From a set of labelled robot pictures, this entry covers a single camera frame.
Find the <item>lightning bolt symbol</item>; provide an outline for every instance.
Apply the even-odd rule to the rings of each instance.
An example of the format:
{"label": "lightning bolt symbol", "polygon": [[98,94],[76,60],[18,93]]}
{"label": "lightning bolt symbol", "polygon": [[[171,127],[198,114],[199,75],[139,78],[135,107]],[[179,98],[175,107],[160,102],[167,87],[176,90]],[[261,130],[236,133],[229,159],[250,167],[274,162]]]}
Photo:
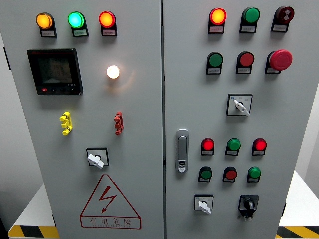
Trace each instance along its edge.
{"label": "lightning bolt symbol", "polygon": [[102,208],[102,212],[101,213],[104,213],[107,209],[107,207],[111,204],[111,202],[115,199],[115,197],[116,197],[116,195],[113,195],[113,196],[110,196],[110,197],[104,197],[105,196],[105,194],[107,194],[107,192],[110,190],[110,186],[107,186],[106,187],[106,189],[104,190],[104,192],[103,192],[103,194],[102,194],[102,196],[100,197],[100,199],[99,199],[99,201],[102,201],[102,200],[105,200],[105,199],[109,199],[109,198],[111,198],[111,200],[109,201],[109,203],[106,205],[106,207],[105,208]]}

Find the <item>green indicator light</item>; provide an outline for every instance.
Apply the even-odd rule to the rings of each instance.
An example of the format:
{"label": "green indicator light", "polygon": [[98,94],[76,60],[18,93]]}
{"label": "green indicator light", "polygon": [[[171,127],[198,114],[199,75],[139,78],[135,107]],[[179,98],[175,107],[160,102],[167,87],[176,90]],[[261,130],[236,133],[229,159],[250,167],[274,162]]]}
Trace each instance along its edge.
{"label": "green indicator light", "polygon": [[81,13],[75,11],[69,14],[68,21],[71,27],[80,28],[84,24],[84,17]]}
{"label": "green indicator light", "polygon": [[255,23],[260,17],[260,12],[257,8],[250,7],[244,11],[244,19],[248,23]]}
{"label": "green indicator light", "polygon": [[213,54],[209,58],[209,64],[213,67],[217,67],[223,63],[223,57],[219,54]]}
{"label": "green indicator light", "polygon": [[237,151],[240,149],[240,141],[237,138],[232,138],[228,141],[227,147],[232,151]]}
{"label": "green indicator light", "polygon": [[252,167],[248,170],[248,175],[251,177],[251,178],[259,178],[260,175],[261,175],[261,171],[259,169],[259,167]]}
{"label": "green indicator light", "polygon": [[210,179],[211,176],[212,176],[212,173],[211,173],[210,171],[203,171],[203,172],[201,173],[201,177],[202,177],[203,179]]}

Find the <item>white switch handle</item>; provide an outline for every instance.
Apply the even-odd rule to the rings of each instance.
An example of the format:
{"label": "white switch handle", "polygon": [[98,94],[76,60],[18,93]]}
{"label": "white switch handle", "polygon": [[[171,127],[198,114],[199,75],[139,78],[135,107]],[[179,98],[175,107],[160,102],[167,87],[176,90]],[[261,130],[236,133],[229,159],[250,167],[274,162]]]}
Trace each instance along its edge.
{"label": "white switch handle", "polygon": [[244,107],[244,105],[240,102],[238,102],[237,100],[234,100],[234,103],[236,105],[236,108],[240,110],[240,112],[244,113],[245,115],[249,116],[250,113],[248,112],[248,110],[246,109],[246,107]]}
{"label": "white switch handle", "polygon": [[88,161],[93,163],[94,166],[98,167],[99,169],[102,169],[104,166],[104,163],[101,161],[101,158],[99,156],[90,154],[88,157]]}
{"label": "white switch handle", "polygon": [[209,215],[211,214],[210,208],[207,206],[207,203],[199,201],[198,204],[199,204],[199,207],[202,209],[203,212],[205,212],[205,213],[207,213]]}

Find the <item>electrical hazard warning sign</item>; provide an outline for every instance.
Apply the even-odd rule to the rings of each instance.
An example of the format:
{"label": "electrical hazard warning sign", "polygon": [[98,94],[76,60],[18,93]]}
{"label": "electrical hazard warning sign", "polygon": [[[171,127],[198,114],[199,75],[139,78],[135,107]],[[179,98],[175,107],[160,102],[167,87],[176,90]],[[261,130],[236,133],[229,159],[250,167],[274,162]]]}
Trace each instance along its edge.
{"label": "electrical hazard warning sign", "polygon": [[140,215],[107,174],[103,174],[96,185],[80,221],[83,228],[142,228]]}

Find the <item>digital power meter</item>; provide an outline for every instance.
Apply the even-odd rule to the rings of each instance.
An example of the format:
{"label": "digital power meter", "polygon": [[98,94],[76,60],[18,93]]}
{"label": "digital power meter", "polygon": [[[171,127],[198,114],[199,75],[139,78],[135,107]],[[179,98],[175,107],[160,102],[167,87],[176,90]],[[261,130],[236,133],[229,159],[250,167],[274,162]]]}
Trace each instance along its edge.
{"label": "digital power meter", "polygon": [[27,54],[39,95],[83,93],[76,49],[30,49]]}

